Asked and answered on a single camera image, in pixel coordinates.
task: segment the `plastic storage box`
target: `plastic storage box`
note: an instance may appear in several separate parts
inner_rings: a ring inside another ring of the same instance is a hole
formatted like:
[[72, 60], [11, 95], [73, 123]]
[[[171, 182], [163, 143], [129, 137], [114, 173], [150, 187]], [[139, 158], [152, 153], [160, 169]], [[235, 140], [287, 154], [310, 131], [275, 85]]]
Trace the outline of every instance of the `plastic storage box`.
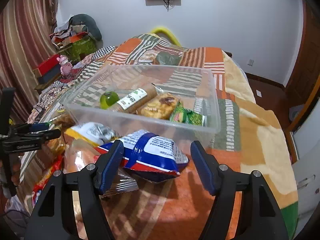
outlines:
[[[100, 109], [100, 96], [115, 91], [120, 98], [144, 85], [153, 83], [181, 97], [185, 108], [206, 116], [206, 126], [170, 122], [137, 114]], [[66, 110], [78, 121], [99, 122], [120, 135], [145, 129], [173, 139], [181, 150], [190, 151], [190, 144], [199, 140], [208, 146], [220, 131], [220, 114], [211, 70], [161, 65], [109, 65], [76, 86], [64, 101]]]

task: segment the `striped curtain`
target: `striped curtain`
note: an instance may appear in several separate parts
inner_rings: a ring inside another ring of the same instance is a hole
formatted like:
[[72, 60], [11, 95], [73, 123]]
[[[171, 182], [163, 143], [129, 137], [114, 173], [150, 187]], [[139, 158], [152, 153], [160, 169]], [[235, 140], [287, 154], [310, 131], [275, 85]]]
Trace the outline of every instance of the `striped curtain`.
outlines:
[[0, 14], [0, 88], [16, 88], [16, 122], [25, 122], [38, 101], [32, 70], [56, 54], [49, 9], [49, 0], [10, 0]]

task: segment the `food packaging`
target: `food packaging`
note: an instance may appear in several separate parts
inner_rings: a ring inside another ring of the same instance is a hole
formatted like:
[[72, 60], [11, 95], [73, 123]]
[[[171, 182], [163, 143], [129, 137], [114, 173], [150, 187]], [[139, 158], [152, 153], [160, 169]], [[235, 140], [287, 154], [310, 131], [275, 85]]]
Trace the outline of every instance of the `food packaging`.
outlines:
[[160, 94], [137, 109], [136, 113], [145, 117], [168, 120], [179, 101], [179, 98], [170, 93]]
[[140, 106], [156, 97], [156, 95], [157, 90], [154, 85], [148, 84], [121, 98], [119, 101], [110, 106], [108, 111], [132, 114], [135, 113]]
[[[62, 126], [52, 125], [50, 127], [50, 130], [53, 129], [59, 129], [61, 131]], [[66, 143], [62, 135], [59, 138], [49, 140], [48, 142], [46, 142], [46, 145], [51, 150], [51, 152], [54, 153], [55, 156], [61, 155], [66, 149]]]
[[72, 141], [69, 140], [68, 137], [74, 139], [82, 139], [94, 147], [120, 137], [120, 135], [111, 128], [97, 122], [87, 122], [79, 125], [74, 125], [68, 128], [64, 132], [64, 135], [67, 142]]
[[61, 169], [62, 164], [62, 155], [59, 155], [55, 162], [52, 164], [52, 166], [44, 173], [42, 179], [35, 184], [33, 187], [32, 193], [31, 193], [31, 201], [32, 206], [36, 205], [36, 202], [38, 201], [38, 198], [44, 189], [44, 186], [47, 184], [48, 180], [50, 179], [51, 175], [56, 171]]
[[[99, 156], [100, 153], [92, 148], [89, 143], [81, 139], [74, 140], [65, 152], [64, 173], [80, 171], [86, 165], [95, 163]], [[137, 189], [136, 180], [119, 168], [118, 175], [115, 176], [111, 188], [105, 192], [103, 197]]]
[[75, 121], [73, 121], [72, 117], [66, 113], [64, 109], [56, 110], [53, 115], [54, 117], [49, 120], [50, 124], [61, 125], [63, 129], [75, 125]]
[[182, 104], [178, 104], [170, 116], [171, 122], [182, 122], [193, 125], [206, 126], [206, 116], [198, 114], [190, 109], [186, 109]]
[[[124, 156], [121, 161], [126, 171], [151, 181], [162, 182], [180, 176], [188, 165], [189, 159], [173, 140], [158, 136], [146, 130], [138, 130], [119, 138], [124, 144]], [[96, 147], [107, 153], [114, 141]]]

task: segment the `wall outlet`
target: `wall outlet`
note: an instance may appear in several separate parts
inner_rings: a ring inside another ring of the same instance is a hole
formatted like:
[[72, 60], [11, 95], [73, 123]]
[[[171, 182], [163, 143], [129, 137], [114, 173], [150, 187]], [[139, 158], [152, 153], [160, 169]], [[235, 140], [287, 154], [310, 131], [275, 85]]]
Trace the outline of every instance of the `wall outlet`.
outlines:
[[252, 65], [253, 65], [253, 59], [249, 59], [248, 65], [249, 65], [249, 66], [252, 66]]

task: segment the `pink stuffed toy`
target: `pink stuffed toy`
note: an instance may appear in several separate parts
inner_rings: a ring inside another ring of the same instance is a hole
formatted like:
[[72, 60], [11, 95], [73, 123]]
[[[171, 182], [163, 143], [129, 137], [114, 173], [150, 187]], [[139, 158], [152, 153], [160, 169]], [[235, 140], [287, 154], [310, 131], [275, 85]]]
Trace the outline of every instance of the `pink stuffed toy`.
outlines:
[[61, 68], [60, 68], [61, 75], [64, 77], [67, 77], [70, 74], [70, 71], [72, 69], [72, 64], [69, 62], [68, 57], [62, 55], [60, 58], [57, 57], [57, 60], [61, 65]]

